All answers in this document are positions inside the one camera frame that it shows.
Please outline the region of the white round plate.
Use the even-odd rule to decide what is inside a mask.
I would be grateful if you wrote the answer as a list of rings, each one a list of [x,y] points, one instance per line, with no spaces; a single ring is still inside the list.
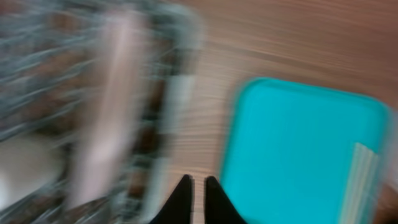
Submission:
[[[111,11],[101,30],[84,125],[70,177],[67,208],[105,196],[119,176],[143,110],[144,18]]]

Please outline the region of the teal plastic serving tray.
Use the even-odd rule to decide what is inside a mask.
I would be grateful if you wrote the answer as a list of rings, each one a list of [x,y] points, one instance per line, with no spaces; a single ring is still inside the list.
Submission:
[[[361,223],[371,223],[392,113],[365,95],[256,78],[240,89],[220,170],[248,223],[338,224],[358,142],[378,165]]]

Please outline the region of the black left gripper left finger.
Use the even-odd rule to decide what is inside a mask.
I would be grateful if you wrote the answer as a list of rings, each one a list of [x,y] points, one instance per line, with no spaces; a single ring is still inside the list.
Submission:
[[[191,224],[193,179],[185,174],[149,224]]]

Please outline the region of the grey-white small bowl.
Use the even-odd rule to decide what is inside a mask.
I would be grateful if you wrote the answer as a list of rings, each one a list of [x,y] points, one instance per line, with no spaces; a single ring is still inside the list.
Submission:
[[[1,142],[1,210],[55,182],[64,168],[55,143],[43,136],[16,136]]]

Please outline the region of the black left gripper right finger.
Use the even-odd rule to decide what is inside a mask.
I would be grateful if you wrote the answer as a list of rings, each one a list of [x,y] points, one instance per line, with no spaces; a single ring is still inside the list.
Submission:
[[[206,224],[247,224],[214,176],[205,179],[204,212]]]

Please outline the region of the grey plastic dishwasher rack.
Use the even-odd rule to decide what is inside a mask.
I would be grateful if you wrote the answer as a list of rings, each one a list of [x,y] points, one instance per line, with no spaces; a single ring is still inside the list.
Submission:
[[[101,30],[111,11],[144,18],[143,110],[119,176],[103,197],[67,208]],[[167,195],[170,145],[191,97],[203,24],[171,1],[2,1],[1,142],[51,139],[61,175],[5,210],[2,223],[149,223]]]

